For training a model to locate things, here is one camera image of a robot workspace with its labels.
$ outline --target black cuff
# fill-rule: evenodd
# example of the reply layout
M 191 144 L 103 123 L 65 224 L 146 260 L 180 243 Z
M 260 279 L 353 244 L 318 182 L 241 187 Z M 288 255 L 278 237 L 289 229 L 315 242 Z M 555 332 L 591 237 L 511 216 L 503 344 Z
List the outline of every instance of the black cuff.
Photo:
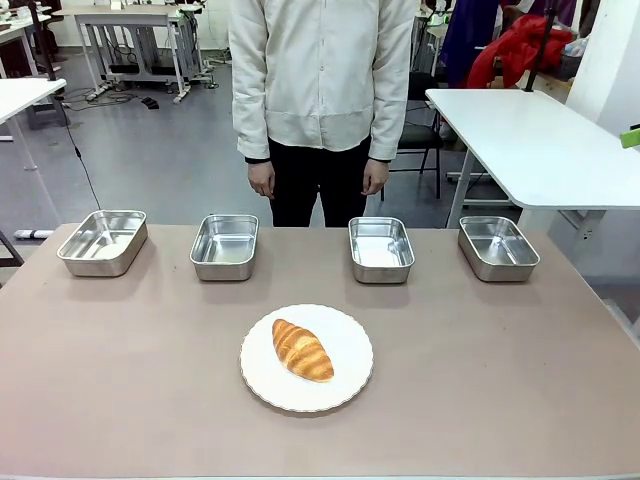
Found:
M 261 163 L 270 162 L 271 159 L 269 159 L 269 158 L 249 158 L 249 157 L 244 157 L 244 161 L 247 162 L 249 165 L 259 165 Z

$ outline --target black pants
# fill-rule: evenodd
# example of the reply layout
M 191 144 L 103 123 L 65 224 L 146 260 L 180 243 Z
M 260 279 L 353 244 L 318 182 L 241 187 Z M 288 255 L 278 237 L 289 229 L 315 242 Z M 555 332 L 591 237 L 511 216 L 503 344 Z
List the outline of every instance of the black pants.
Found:
M 346 227 L 361 217 L 367 204 L 362 195 L 364 168 L 369 160 L 367 138 L 344 152 L 287 147 L 269 140 L 276 174 L 271 200 L 275 227 L 308 227 L 318 192 L 327 227 Z

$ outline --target green object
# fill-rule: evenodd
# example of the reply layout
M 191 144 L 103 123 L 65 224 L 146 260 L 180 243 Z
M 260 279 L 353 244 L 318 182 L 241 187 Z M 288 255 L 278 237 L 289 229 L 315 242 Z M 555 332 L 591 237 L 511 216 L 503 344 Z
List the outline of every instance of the green object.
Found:
M 630 132 L 621 133 L 620 141 L 622 142 L 622 148 L 637 147 L 640 145 L 640 128 L 636 128 Z

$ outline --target white jacket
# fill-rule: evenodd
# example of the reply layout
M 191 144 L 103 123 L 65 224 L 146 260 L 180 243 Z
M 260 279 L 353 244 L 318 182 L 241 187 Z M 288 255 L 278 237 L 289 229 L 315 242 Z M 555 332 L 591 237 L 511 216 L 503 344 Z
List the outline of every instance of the white jacket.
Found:
M 268 138 L 392 160 L 407 103 L 415 0 L 231 0 L 238 150 Z

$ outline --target rectangular metal bowl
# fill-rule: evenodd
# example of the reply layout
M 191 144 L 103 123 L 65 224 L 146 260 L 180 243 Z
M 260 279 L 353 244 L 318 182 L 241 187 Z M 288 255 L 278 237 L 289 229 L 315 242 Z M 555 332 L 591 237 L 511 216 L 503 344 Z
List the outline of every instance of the rectangular metal bowl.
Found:
M 538 253 L 508 218 L 461 218 L 458 243 L 484 282 L 524 282 L 540 263 Z
M 258 219 L 253 215 L 209 215 L 191 249 L 200 280 L 242 281 L 253 273 Z
M 147 239 L 147 215 L 134 210 L 90 214 L 58 249 L 58 258 L 78 277 L 119 277 Z
M 353 274 L 360 283 L 404 283 L 415 262 L 404 224 L 396 218 L 349 222 Z

